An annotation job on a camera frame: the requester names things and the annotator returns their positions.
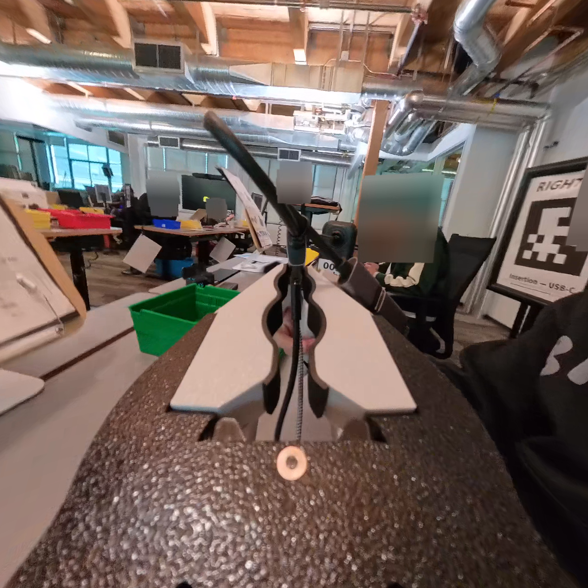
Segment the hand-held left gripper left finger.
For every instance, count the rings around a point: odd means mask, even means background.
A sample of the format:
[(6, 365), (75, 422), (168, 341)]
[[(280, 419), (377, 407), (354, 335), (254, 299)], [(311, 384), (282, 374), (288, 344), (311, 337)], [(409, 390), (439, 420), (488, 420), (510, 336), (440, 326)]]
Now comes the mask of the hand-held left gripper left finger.
[(263, 386), (280, 375), (278, 347), (269, 334), (268, 312), (278, 303), (279, 264), (218, 309), (169, 408), (234, 418), (248, 440), (272, 441), (279, 409), (266, 411)]

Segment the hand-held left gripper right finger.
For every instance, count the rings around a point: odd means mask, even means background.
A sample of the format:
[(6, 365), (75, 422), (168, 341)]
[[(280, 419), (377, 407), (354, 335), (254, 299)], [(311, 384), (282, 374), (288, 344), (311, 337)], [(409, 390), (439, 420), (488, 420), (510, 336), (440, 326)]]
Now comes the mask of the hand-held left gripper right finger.
[(303, 333), (315, 342), (306, 359), (303, 439), (335, 440), (353, 420), (414, 413), (372, 314), (314, 268), (307, 274)]

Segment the grey usb hub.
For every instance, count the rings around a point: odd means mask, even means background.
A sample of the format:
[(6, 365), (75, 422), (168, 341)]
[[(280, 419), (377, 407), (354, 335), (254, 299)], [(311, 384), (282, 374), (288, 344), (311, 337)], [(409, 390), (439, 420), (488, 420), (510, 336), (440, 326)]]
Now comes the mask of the grey usb hub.
[(337, 284), (345, 293), (401, 334), (408, 334), (408, 317), (362, 263), (352, 258), (343, 261), (336, 270), (339, 272)]

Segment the green plastic bin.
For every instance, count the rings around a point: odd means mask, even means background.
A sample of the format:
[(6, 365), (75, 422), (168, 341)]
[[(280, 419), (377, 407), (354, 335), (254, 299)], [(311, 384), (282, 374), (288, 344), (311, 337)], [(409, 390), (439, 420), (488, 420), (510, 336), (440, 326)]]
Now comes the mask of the green plastic bin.
[(206, 315), (238, 294), (237, 290), (190, 284), (129, 306), (140, 351), (163, 355)]

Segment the person's right hand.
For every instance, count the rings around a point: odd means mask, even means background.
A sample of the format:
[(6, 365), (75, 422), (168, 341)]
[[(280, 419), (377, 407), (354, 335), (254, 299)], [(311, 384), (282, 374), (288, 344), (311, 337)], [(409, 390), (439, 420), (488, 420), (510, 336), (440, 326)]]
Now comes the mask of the person's right hand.
[[(300, 335), (302, 337), (301, 354), (307, 355), (315, 346), (316, 339), (306, 324), (307, 310), (303, 310), (300, 319)], [(285, 307), (282, 314), (282, 325), (273, 336), (279, 349), (285, 355), (292, 356), (295, 341), (295, 327), (293, 324), (292, 308)]]

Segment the white paper sheet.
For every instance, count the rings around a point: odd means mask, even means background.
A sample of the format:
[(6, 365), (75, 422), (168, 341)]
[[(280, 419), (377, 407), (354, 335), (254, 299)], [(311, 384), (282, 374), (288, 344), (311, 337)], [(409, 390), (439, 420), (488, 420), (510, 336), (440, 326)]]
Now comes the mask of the white paper sheet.
[(267, 273), (270, 267), (288, 262), (286, 257), (269, 256), (265, 254), (240, 254), (235, 256), (236, 262), (232, 269), (246, 273)]

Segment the white hanging card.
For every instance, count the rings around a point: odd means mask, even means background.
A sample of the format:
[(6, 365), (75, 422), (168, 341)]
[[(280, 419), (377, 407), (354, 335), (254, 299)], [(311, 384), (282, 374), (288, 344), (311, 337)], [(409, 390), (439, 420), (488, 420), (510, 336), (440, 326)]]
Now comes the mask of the white hanging card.
[(222, 263), (224, 261), (227, 261), (231, 257), (235, 249), (235, 243), (227, 239), (227, 237), (223, 236), (217, 241), (217, 244), (212, 248), (209, 256), (217, 263)]
[(161, 249), (162, 246), (156, 241), (140, 234), (122, 260), (125, 271), (131, 274), (146, 273)]

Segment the black office chair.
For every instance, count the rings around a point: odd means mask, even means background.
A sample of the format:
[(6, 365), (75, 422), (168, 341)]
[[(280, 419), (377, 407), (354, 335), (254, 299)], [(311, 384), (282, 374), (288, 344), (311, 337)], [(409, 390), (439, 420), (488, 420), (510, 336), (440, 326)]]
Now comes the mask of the black office chair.
[(408, 340), (421, 352), (436, 359), (453, 353), (454, 318), (460, 300), (489, 257), (495, 238), (473, 238), (452, 234), (448, 242), (449, 268), (445, 290), (436, 295), (391, 293), (408, 320)]

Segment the wooden table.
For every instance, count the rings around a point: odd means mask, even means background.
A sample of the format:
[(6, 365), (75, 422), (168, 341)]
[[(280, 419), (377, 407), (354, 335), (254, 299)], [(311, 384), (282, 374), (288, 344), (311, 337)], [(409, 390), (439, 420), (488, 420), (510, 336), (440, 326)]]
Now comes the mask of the wooden table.
[(89, 301), (88, 284), (85, 272), (85, 260), (82, 248), (82, 239), (91, 236), (118, 236), (122, 233), (120, 228), (110, 229), (39, 229), (46, 239), (65, 239), (65, 247), (70, 256), (70, 268), (73, 283), (82, 297), (85, 309), (91, 308)]
[(199, 270), (206, 270), (215, 263), (211, 259), (211, 252), (222, 238), (228, 239), (231, 245), (236, 245), (241, 251), (245, 251), (252, 244), (250, 230), (244, 226), (169, 229), (136, 224), (134, 228), (161, 246), (161, 250), (155, 256), (155, 264), (156, 275), (164, 281), (182, 277), (185, 264), (180, 264), (187, 259), (190, 259), (190, 264), (195, 264)]

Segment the black monitor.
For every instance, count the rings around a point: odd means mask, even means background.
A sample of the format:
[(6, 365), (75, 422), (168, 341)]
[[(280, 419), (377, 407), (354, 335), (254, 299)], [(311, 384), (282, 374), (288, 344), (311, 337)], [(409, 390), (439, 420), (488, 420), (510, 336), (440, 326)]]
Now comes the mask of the black monitor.
[(224, 199), (228, 210), (236, 209), (236, 193), (221, 175), (194, 173), (181, 176), (182, 209), (204, 209), (211, 198)]

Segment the red plastic bin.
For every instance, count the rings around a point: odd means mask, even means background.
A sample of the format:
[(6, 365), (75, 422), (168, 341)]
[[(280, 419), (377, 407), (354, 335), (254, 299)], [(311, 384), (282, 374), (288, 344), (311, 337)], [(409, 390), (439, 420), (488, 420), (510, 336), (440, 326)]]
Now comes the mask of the red plastic bin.
[(51, 210), (61, 229), (110, 229), (111, 217), (105, 214), (83, 212), (81, 210)]

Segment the framed marker poster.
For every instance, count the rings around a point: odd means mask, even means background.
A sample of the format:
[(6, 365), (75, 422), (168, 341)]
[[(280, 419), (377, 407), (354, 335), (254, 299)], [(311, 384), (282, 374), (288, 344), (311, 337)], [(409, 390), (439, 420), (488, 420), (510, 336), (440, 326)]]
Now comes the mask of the framed marker poster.
[(567, 239), (586, 168), (578, 158), (525, 171), (488, 290), (538, 305), (585, 290), (587, 253)]

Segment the white stand base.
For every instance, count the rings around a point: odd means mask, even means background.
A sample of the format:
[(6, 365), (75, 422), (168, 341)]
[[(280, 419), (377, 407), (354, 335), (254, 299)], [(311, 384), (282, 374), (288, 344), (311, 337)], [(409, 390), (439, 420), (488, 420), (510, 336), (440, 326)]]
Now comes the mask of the white stand base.
[(1, 415), (35, 397), (44, 387), (40, 378), (1, 369)]

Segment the wooden document stand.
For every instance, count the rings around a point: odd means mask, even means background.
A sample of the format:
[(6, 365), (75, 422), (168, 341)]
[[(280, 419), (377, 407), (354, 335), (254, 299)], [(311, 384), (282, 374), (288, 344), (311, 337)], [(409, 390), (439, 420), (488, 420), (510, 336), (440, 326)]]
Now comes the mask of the wooden document stand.
[(1, 196), (1, 363), (81, 328), (85, 303), (30, 214)]

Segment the silver ventilation duct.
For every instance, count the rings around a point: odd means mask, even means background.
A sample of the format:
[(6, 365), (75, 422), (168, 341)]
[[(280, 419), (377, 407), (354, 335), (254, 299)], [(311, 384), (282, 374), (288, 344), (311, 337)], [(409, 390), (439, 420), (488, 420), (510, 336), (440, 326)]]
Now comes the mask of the silver ventilation duct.
[[(262, 115), (260, 122), (252, 122), (237, 116), (217, 115), (247, 145), (265, 145), (274, 148), (288, 146), (311, 151), (345, 153), (356, 151), (359, 145), (359, 142), (349, 135), (297, 130), (293, 122), (278, 122), (275, 116)], [(76, 114), (74, 122), (78, 128), (84, 130), (103, 129), (136, 135), (200, 138), (213, 141), (213, 136), (204, 127), (203, 118), (203, 114), (197, 114), (195, 120), (179, 118), (164, 120), (156, 117), (154, 121), (148, 121), (145, 115), (108, 116), (106, 113), (100, 113)]]
[(292, 105), (353, 105), (364, 93), (359, 66), (231, 62), (192, 55), (181, 43), (148, 41), (117, 53), (1, 42), (1, 75)]

